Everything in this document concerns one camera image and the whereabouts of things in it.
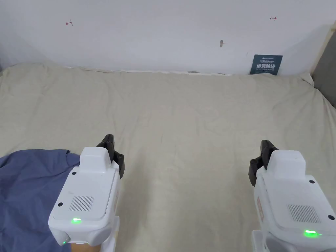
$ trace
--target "sign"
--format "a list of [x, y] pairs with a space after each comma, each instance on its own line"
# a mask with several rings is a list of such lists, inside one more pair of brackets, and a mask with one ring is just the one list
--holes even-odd
[[282, 60], [282, 55], [255, 54], [250, 74], [270, 73], [277, 75]]

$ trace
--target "speaker grille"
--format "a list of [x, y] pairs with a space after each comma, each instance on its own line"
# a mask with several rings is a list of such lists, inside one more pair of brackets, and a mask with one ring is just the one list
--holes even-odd
[[94, 197], [90, 196], [74, 196], [69, 207], [69, 211], [89, 212]]
[[307, 223], [321, 223], [315, 208], [305, 205], [287, 205], [293, 221]]

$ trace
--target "red marking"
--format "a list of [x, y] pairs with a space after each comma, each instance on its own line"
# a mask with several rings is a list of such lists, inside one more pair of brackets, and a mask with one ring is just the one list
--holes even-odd
[[69, 25], [69, 24], [71, 24], [72, 26], [74, 26], [74, 25], [72, 24], [72, 21], [71, 21], [71, 19], [70, 19], [70, 22], [65, 22], [65, 24], [66, 24], [66, 25]]
[[261, 222], [263, 222], [264, 221], [264, 212], [262, 211], [262, 207], [261, 207], [261, 203], [260, 203], [259, 197], [257, 199], [257, 204], [258, 204], [260, 219], [261, 219]]

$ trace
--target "bed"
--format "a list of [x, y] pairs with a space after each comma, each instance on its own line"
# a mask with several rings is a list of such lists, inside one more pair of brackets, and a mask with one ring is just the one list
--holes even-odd
[[252, 251], [249, 161], [298, 150], [336, 209], [336, 110], [308, 73], [103, 72], [19, 64], [0, 77], [0, 156], [80, 154], [106, 134], [125, 156], [116, 250]]

